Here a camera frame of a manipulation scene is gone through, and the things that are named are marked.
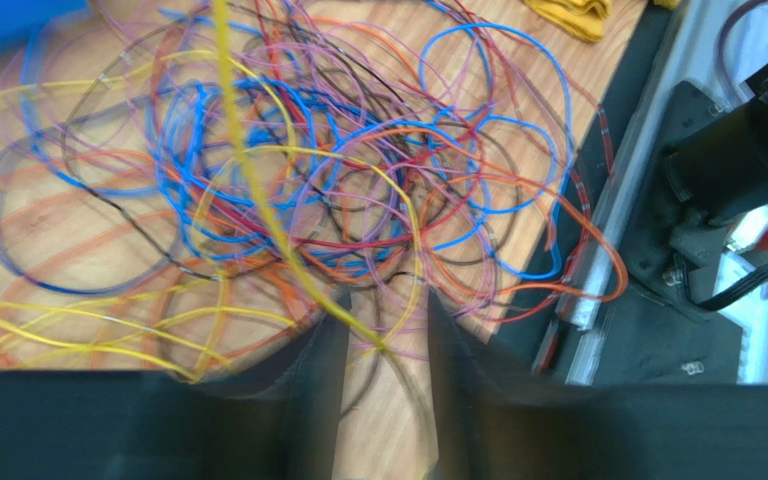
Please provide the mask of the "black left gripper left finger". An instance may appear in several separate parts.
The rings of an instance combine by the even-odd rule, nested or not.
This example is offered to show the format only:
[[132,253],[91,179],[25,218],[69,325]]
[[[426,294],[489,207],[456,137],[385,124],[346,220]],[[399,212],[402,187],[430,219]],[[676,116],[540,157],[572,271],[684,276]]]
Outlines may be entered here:
[[0,479],[327,479],[348,328],[330,315],[247,370],[0,372]]

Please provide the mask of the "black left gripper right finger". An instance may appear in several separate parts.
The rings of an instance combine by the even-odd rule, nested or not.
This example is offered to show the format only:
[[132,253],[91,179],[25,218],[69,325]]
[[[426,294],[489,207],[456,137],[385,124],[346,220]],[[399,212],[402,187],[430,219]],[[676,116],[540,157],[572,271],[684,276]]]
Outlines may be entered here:
[[427,302],[443,479],[768,479],[768,385],[594,388],[531,373]]

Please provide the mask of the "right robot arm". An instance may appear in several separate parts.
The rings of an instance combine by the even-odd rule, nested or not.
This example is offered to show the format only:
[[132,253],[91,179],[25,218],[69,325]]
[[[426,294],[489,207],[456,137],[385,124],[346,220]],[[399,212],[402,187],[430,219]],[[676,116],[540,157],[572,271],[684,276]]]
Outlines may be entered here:
[[[692,84],[672,92],[621,241],[642,290],[608,318],[718,326],[768,280],[766,263],[714,292],[729,223],[768,203],[768,64],[750,87],[713,119]],[[768,479],[768,386],[711,368],[562,383],[477,340],[436,292],[427,312],[440,479]]]

